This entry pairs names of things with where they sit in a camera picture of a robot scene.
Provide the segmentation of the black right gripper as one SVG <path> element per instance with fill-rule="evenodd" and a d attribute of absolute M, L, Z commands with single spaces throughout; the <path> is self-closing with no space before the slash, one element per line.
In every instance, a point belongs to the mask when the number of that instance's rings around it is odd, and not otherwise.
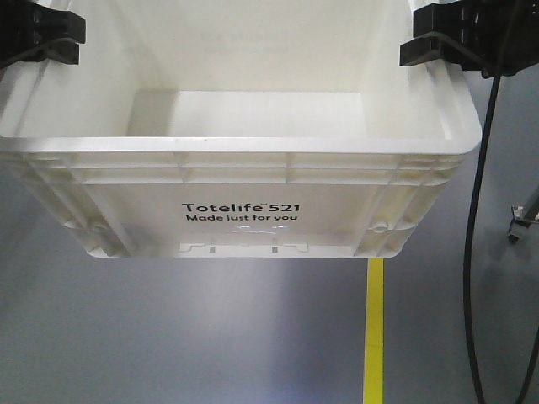
<path fill-rule="evenodd" d="M 538 63 L 538 2 L 430 3 L 413 12 L 413 37 L 400 45 L 400 66 L 443 60 L 493 76 L 502 59 L 501 74 L 514 76 Z"/>

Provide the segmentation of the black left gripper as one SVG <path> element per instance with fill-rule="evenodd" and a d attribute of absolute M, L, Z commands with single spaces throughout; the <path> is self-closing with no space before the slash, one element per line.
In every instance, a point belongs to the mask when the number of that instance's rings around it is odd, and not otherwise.
<path fill-rule="evenodd" d="M 78 65 L 85 43 L 85 18 L 33 1 L 1 1 L 2 69 L 20 61 Z"/>

